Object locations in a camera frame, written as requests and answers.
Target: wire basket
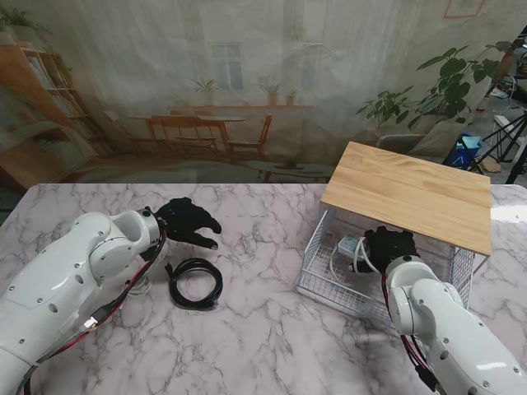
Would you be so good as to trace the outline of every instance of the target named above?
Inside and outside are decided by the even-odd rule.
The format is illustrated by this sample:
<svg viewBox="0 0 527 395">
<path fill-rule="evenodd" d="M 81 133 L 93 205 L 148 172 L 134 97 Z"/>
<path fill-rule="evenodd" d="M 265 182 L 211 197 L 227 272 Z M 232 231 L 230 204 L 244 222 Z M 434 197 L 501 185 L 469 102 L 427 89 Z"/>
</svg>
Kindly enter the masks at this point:
<svg viewBox="0 0 527 395">
<path fill-rule="evenodd" d="M 297 289 L 347 313 L 393 327 L 382 296 L 379 274 L 352 273 L 348 269 L 349 262 L 335 255 L 334 274 L 329 268 L 333 249 L 343 236 L 360 237 L 366 230 L 376 229 L 378 225 L 386 224 L 353 214 L 343 220 L 335 216 L 335 210 L 326 210 L 305 249 L 302 269 L 296 280 Z M 430 243 L 421 235 L 414 235 L 414 240 L 423 262 L 431 267 L 440 280 L 455 287 L 466 307 L 475 254 L 435 240 Z"/>
</svg>

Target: coiled cable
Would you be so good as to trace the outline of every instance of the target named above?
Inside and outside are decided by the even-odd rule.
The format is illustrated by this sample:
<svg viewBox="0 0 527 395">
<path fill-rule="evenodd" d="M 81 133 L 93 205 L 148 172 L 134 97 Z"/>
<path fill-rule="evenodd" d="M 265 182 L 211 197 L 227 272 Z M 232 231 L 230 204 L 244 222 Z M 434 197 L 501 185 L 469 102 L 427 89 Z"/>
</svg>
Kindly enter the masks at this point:
<svg viewBox="0 0 527 395">
<path fill-rule="evenodd" d="M 169 291 L 172 300 L 181 307 L 186 309 L 194 310 L 205 310 L 214 307 L 216 300 L 220 297 L 223 291 L 223 278 L 222 273 L 213 266 L 208 260 L 202 258 L 189 258 L 184 260 L 179 266 L 174 270 L 172 266 L 168 263 L 165 266 L 166 272 L 170 277 L 169 281 Z M 214 277 L 216 285 L 214 289 L 201 300 L 188 300 L 183 295 L 181 295 L 180 290 L 178 289 L 178 278 L 186 272 L 206 272 Z"/>
</svg>

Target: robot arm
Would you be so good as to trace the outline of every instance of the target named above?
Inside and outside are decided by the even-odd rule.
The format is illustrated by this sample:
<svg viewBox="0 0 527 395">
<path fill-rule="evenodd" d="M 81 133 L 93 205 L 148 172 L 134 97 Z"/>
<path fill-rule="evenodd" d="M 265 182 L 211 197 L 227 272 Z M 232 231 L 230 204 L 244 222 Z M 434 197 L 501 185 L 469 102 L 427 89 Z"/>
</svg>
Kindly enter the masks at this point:
<svg viewBox="0 0 527 395">
<path fill-rule="evenodd" d="M 105 278 L 123 271 L 159 237 L 148 210 L 91 212 L 28 263 L 0 299 L 0 394 L 16 388 L 31 366 L 89 316 L 86 310 Z"/>
<path fill-rule="evenodd" d="M 401 335 L 415 335 L 447 395 L 527 393 L 525 372 L 499 339 L 464 308 L 457 290 L 416 256 L 386 269 L 389 311 Z"/>
</svg>

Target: wooden lid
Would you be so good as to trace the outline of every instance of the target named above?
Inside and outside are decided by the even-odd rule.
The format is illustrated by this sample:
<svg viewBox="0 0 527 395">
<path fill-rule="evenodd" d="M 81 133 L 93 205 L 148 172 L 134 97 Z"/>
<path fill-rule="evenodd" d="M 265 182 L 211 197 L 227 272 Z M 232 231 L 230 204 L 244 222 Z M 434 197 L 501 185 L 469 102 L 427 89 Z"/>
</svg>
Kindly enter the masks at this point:
<svg viewBox="0 0 527 395">
<path fill-rule="evenodd" d="M 480 174 L 355 142 L 322 202 L 490 255 L 491 187 Z"/>
</svg>

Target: white marble surface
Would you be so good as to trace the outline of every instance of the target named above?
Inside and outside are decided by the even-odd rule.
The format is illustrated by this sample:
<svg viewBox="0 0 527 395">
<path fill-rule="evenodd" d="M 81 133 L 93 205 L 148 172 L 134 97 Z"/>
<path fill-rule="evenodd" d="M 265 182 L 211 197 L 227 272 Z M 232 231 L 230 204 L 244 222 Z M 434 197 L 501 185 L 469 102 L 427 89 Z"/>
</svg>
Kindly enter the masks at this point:
<svg viewBox="0 0 527 395">
<path fill-rule="evenodd" d="M 474 279 L 472 307 L 525 364 L 527 272 L 522 261 L 527 248 L 522 231 L 527 191 L 492 189 L 499 205 L 492 210 L 495 253 Z M 178 309 L 170 301 L 164 263 L 158 264 L 150 294 L 127 300 L 112 321 L 46 362 L 37 370 L 34 393 L 429 393 L 397 337 L 294 290 L 323 190 L 324 185 L 314 184 L 33 187 L 0 229 L 0 291 L 83 212 L 116 214 L 145 205 L 156 210 L 182 196 L 190 196 L 222 224 L 221 237 L 205 232 L 217 237 L 219 249 L 169 242 L 165 260 L 177 264 L 189 256 L 206 258 L 222 271 L 225 285 L 215 310 Z M 110 282 L 105 297 L 129 276 Z M 206 292 L 207 283 L 199 278 L 198 286 L 190 289 L 187 283 L 184 288 L 197 295 Z"/>
</svg>

